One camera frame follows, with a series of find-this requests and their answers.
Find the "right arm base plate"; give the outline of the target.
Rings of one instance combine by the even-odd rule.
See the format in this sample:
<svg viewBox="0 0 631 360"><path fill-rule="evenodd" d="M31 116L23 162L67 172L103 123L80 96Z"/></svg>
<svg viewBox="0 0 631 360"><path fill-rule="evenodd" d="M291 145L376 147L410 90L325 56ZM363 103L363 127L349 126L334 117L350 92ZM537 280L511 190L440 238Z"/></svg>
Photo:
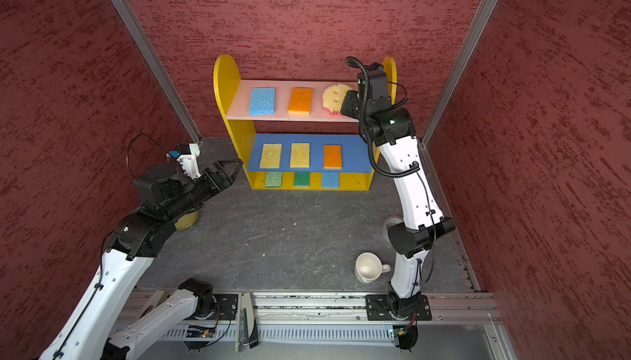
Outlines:
<svg viewBox="0 0 631 360"><path fill-rule="evenodd" d="M427 296L416 294L400 299L396 294L369 294L365 297L369 321L428 322L432 311Z"/></svg>

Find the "blue sponge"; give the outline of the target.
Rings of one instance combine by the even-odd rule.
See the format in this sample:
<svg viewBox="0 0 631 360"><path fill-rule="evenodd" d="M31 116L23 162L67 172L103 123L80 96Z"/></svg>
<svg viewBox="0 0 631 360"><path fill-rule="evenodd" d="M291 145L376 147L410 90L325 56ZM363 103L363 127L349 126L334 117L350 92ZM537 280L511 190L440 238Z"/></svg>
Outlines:
<svg viewBox="0 0 631 360"><path fill-rule="evenodd" d="M248 113L250 115L269 115L275 112L275 88L252 88Z"/></svg>
<svg viewBox="0 0 631 360"><path fill-rule="evenodd" d="M339 173L323 173L321 187L323 189L339 189Z"/></svg>

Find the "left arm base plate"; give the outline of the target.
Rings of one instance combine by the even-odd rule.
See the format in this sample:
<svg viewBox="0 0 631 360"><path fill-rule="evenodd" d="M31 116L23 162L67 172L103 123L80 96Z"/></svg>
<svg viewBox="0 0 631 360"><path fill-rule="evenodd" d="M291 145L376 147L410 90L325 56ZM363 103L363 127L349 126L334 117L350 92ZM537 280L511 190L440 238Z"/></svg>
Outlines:
<svg viewBox="0 0 631 360"><path fill-rule="evenodd" d="M203 295L198 299L193 318L199 321L234 321L237 317L237 294Z"/></svg>

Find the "green cellulose sponge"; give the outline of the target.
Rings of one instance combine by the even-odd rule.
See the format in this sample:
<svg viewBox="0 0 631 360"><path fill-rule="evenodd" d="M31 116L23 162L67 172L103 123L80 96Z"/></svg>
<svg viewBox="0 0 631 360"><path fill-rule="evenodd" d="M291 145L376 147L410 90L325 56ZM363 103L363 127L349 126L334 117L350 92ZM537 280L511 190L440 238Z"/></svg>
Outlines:
<svg viewBox="0 0 631 360"><path fill-rule="evenodd" d="M282 187L283 173L282 172L267 172L265 179L265 188L279 188Z"/></svg>

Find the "tan sponge green scrub back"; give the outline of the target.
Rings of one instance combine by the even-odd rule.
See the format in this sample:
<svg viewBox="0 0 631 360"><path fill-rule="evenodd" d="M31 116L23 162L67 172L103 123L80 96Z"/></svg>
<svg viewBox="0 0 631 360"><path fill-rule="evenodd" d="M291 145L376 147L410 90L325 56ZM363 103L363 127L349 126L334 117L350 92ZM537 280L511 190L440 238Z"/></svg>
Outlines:
<svg viewBox="0 0 631 360"><path fill-rule="evenodd" d="M311 186L311 174L309 172L296 172L293 180L294 187L306 187Z"/></svg>

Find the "yellow cellulose sponge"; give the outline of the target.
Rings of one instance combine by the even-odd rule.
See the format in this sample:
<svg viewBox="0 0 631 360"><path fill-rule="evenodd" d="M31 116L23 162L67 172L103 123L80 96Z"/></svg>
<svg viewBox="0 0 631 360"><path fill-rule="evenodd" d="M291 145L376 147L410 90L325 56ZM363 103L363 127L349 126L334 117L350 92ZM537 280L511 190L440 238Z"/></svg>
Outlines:
<svg viewBox="0 0 631 360"><path fill-rule="evenodd" d="M267 143L262 146L259 167L261 169L279 169L282 157L283 145L280 143Z"/></svg>
<svg viewBox="0 0 631 360"><path fill-rule="evenodd" d="M291 145L290 167L292 169L309 169L311 167L310 152L310 143L293 143Z"/></svg>

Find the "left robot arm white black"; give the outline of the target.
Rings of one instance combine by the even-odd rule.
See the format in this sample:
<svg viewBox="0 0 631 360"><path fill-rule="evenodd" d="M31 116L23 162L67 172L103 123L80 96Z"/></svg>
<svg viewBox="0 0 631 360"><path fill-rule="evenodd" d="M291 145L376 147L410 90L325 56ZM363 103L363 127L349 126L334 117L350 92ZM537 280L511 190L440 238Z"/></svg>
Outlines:
<svg viewBox="0 0 631 360"><path fill-rule="evenodd" d="M41 358L136 359L187 318L218 320L212 286L187 279L127 330L111 332L141 276L175 233L176 223L228 189L242 167L241 159L219 160L191 178L173 165L158 164L135 178L139 207L105 240L95 277Z"/></svg>

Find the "smiley face yellow sponge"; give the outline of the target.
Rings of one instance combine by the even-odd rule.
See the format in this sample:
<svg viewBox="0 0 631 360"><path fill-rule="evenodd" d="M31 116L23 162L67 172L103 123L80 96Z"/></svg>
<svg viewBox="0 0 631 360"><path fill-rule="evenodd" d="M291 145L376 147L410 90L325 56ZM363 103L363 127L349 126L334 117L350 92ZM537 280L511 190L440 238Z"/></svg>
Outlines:
<svg viewBox="0 0 631 360"><path fill-rule="evenodd" d="M353 91L353 88L342 83L328 86L322 94L324 112L329 115L340 115L343 101L349 91Z"/></svg>

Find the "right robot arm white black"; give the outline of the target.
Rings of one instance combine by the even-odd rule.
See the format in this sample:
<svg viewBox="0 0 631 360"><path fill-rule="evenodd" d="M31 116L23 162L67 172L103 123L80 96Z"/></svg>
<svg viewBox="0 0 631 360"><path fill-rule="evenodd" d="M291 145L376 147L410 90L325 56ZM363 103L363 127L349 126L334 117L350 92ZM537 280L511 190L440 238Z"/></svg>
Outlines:
<svg viewBox="0 0 631 360"><path fill-rule="evenodd" d="M350 58L348 65L360 71L358 90L345 95L341 113L358 121L370 165L375 173L394 180L403 211L401 222L386 225L396 252L386 310L394 319L413 320L429 314L422 284L432 273L423 266L437 240L455 229L455 222L444 215L432 193L406 102L393 100L391 87L396 83L379 63L364 65Z"/></svg>

